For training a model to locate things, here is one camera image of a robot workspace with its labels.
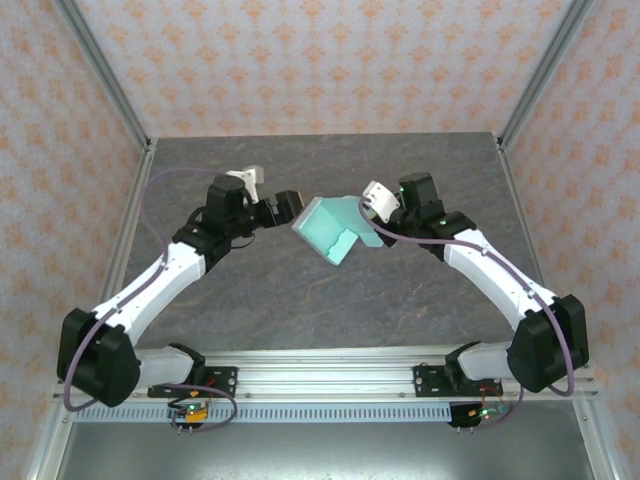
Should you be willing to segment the narrow aluminium cross beam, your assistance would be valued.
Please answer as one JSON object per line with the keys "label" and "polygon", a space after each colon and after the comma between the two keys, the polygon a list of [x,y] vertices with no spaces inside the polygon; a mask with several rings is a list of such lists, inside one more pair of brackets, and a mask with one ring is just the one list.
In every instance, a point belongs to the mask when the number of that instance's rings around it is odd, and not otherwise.
{"label": "narrow aluminium cross beam", "polygon": [[366,347],[337,349],[288,349],[202,351],[208,364],[400,364],[442,363],[458,345]]}

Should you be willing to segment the mint green paper box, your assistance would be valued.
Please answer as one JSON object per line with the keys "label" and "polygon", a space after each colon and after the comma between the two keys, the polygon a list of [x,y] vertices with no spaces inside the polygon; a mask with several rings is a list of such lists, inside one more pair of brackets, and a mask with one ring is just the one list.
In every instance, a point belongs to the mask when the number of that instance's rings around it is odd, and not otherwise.
{"label": "mint green paper box", "polygon": [[345,259],[357,241],[381,248],[383,241],[359,211],[359,198],[314,197],[292,225],[316,253],[334,266]]}

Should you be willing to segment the yellow green left circuit board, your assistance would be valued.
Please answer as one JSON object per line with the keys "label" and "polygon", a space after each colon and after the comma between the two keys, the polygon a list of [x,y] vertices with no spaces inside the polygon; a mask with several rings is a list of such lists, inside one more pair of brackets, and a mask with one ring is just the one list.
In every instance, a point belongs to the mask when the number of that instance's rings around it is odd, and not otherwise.
{"label": "yellow green left circuit board", "polygon": [[209,403],[206,401],[184,400],[168,404],[169,418],[178,425],[200,427],[209,417]]}

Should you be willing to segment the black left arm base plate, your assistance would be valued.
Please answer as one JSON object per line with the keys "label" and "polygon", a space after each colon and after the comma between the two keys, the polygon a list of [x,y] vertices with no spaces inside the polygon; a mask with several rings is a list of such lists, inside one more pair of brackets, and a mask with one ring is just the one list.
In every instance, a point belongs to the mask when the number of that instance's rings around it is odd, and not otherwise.
{"label": "black left arm base plate", "polygon": [[[198,373],[191,374],[184,381],[184,384],[214,388],[234,397],[238,381],[237,377],[237,367],[204,366]],[[180,389],[176,387],[157,385],[147,389],[147,396],[150,398],[176,399],[190,396],[191,393],[194,393],[196,396],[201,396],[201,393],[194,388]]]}

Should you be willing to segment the wide aluminium mounting beam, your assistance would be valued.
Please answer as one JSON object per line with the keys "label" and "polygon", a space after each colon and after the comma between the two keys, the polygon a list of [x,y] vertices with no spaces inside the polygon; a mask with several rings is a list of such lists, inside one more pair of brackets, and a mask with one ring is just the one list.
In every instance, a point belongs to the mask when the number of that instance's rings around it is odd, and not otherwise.
{"label": "wide aluminium mounting beam", "polygon": [[513,380],[500,382],[503,394],[498,397],[417,397],[413,386],[413,367],[400,364],[284,364],[229,365],[238,368],[235,398],[252,402],[355,402],[363,401],[480,401],[516,400],[520,387]]}

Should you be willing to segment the green lit right circuit board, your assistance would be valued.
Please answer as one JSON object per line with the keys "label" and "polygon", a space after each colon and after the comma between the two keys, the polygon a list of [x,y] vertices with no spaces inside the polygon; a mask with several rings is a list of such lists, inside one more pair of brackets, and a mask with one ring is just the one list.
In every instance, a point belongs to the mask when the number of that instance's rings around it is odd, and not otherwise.
{"label": "green lit right circuit board", "polygon": [[507,405],[484,406],[469,410],[465,419],[469,421],[469,428],[479,428],[504,419],[510,412],[511,408]]}

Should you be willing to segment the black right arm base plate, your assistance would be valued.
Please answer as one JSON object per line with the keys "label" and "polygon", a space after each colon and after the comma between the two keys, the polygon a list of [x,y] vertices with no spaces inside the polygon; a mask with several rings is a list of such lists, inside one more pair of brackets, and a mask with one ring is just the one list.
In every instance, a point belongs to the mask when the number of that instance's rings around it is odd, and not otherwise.
{"label": "black right arm base plate", "polygon": [[494,380],[470,380],[451,365],[413,367],[413,386],[417,397],[498,397],[503,394],[502,384]]}

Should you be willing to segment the grey metal shelf sheet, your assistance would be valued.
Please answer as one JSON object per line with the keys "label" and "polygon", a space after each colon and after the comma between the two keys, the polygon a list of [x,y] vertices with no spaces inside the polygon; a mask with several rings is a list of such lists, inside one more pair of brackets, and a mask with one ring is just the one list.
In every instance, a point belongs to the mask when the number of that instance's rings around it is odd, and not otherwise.
{"label": "grey metal shelf sheet", "polygon": [[445,424],[73,427],[57,480],[594,480],[571,418],[526,414],[480,432]]}

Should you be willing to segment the aluminium frame post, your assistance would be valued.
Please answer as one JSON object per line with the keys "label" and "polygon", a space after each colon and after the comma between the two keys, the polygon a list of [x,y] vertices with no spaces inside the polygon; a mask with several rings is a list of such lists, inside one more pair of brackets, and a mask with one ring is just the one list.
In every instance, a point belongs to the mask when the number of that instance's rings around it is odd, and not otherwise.
{"label": "aluminium frame post", "polygon": [[124,121],[134,142],[147,151],[151,145],[151,137],[143,127],[76,0],[52,0],[52,2],[78,41],[83,54]]}
{"label": "aluminium frame post", "polygon": [[581,28],[593,2],[594,0],[571,0],[502,132],[496,137],[500,151],[506,152],[516,141],[519,131]]}

